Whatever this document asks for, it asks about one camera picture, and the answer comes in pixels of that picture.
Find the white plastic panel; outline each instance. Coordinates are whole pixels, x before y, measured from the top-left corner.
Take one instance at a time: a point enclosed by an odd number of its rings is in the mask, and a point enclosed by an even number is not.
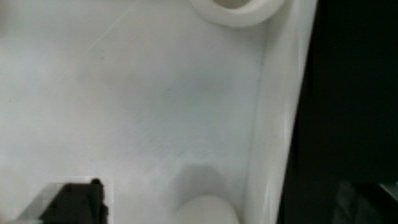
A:
[[[8,0],[0,40],[0,217],[49,182],[104,181],[111,223],[166,224],[213,193],[243,210],[264,25],[184,0]]]

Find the white surface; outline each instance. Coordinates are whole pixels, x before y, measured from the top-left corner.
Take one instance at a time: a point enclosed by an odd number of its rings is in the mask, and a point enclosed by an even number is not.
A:
[[[109,223],[170,223],[202,194],[241,215],[245,188],[245,223],[273,223],[312,2],[266,34],[184,0],[1,1],[0,221],[47,183],[99,177]]]
[[[211,195],[200,196],[177,210],[173,224],[237,224],[234,209],[225,200]]]
[[[207,21],[229,27],[248,27],[269,19],[284,0],[248,0],[246,4],[232,9],[213,0],[189,0],[189,3]]]

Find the black object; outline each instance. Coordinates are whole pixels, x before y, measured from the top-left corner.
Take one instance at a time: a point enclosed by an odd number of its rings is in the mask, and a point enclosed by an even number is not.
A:
[[[38,219],[44,224],[106,224],[108,207],[99,179],[63,185]]]

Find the dark background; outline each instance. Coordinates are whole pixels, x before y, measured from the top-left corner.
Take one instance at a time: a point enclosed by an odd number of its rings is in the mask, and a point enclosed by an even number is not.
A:
[[[319,0],[278,223],[332,223],[339,181],[396,180],[398,1]]]

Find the round hole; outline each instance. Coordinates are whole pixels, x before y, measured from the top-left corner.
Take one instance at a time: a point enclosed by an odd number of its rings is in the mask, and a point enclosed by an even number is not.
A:
[[[239,8],[250,0],[213,0],[214,3],[227,9]]]

